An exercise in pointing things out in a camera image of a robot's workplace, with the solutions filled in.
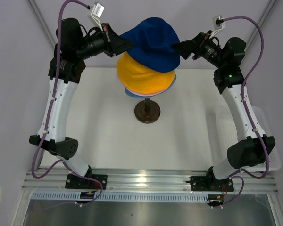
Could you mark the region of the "dark blue hat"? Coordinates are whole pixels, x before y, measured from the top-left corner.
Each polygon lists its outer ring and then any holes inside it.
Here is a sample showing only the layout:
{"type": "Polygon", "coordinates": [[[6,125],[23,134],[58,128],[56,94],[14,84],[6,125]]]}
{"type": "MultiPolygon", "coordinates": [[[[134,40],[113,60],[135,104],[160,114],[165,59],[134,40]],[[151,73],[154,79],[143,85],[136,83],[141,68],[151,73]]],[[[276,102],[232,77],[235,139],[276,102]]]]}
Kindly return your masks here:
{"type": "Polygon", "coordinates": [[[150,17],[121,34],[134,44],[127,53],[136,62],[160,73],[180,65],[180,54],[172,46],[180,42],[175,30],[160,17],[150,17]]]}

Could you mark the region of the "yellow hat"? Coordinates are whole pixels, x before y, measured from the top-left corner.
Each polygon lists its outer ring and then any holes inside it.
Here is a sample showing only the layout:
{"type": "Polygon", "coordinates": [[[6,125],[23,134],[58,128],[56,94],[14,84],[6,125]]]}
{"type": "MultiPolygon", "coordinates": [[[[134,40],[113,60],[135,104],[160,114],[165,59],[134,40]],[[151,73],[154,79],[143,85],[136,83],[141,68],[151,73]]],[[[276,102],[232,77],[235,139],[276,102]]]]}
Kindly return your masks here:
{"type": "Polygon", "coordinates": [[[138,63],[125,52],[117,62],[117,77],[131,93],[151,96],[166,91],[175,81],[175,72],[157,72],[138,63]]]}

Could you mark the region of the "blue bucket hat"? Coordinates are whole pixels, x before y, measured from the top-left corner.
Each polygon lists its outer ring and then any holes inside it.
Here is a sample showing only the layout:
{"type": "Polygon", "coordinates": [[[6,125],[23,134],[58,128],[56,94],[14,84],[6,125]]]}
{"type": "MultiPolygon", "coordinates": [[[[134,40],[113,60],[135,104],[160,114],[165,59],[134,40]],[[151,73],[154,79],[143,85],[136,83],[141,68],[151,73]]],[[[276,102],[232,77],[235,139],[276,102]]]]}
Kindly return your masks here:
{"type": "Polygon", "coordinates": [[[133,97],[133,98],[153,97],[153,96],[157,96],[157,95],[162,94],[162,93],[166,92],[167,90],[169,90],[174,85],[176,79],[177,79],[177,75],[175,74],[172,83],[169,85],[169,87],[167,89],[160,91],[160,92],[157,92],[157,93],[153,93],[153,94],[136,93],[136,92],[130,91],[127,87],[124,87],[124,89],[125,89],[125,93],[128,96],[133,97]]]}

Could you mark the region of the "pink bucket hat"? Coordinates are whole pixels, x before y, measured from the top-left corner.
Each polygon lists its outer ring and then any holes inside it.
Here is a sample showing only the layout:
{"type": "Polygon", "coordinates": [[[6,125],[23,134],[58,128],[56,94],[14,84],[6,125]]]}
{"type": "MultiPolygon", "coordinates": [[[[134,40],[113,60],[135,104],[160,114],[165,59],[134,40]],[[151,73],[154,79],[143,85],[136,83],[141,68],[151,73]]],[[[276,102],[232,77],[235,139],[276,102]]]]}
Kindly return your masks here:
{"type": "Polygon", "coordinates": [[[166,91],[175,80],[175,71],[167,73],[117,73],[122,85],[131,93],[150,96],[166,91]]]}

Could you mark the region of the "cream mannequin head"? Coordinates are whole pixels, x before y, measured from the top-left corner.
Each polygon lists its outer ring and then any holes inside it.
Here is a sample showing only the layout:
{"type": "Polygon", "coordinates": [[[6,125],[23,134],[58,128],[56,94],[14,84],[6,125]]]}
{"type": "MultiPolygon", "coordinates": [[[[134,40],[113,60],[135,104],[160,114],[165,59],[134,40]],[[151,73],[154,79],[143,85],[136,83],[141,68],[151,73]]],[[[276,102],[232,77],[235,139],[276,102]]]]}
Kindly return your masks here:
{"type": "Polygon", "coordinates": [[[150,98],[144,98],[144,100],[140,101],[135,106],[134,114],[139,122],[151,124],[159,119],[161,109],[159,104],[155,101],[150,98]]]}

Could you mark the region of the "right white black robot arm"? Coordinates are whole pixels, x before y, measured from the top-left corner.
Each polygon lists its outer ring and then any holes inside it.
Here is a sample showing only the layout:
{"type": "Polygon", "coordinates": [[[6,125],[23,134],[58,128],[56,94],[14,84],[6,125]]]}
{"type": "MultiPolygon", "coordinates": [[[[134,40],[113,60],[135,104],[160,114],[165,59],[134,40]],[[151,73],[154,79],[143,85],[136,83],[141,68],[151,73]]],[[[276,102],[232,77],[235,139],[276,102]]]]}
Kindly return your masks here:
{"type": "Polygon", "coordinates": [[[226,158],[210,167],[205,176],[191,176],[188,183],[192,191],[234,191],[232,179],[248,167],[265,164],[264,178],[270,169],[269,155],[275,147],[275,138],[268,136],[260,126],[247,96],[246,78],[240,64],[245,56],[246,43],[238,37],[231,37],[224,47],[214,43],[212,31],[200,32],[195,38],[173,44],[172,48],[184,59],[200,57],[217,69],[214,84],[226,101],[232,115],[238,142],[227,149],[226,158]]]}

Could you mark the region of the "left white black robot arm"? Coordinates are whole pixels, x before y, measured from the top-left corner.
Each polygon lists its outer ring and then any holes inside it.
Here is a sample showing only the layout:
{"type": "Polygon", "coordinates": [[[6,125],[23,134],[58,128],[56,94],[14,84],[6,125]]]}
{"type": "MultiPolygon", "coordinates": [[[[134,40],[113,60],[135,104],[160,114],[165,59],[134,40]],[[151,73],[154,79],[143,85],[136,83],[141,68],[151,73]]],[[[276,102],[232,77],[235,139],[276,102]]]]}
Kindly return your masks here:
{"type": "Polygon", "coordinates": [[[67,189],[104,190],[107,176],[94,175],[78,153],[78,141],[66,136],[66,123],[72,98],[86,68],[85,60],[105,53],[118,56],[134,44],[117,35],[108,23],[91,28],[83,35],[75,18],[61,19],[56,30],[58,42],[50,61],[50,89],[42,125],[29,138],[37,150],[45,150],[57,158],[57,163],[69,168],[67,189]]]}

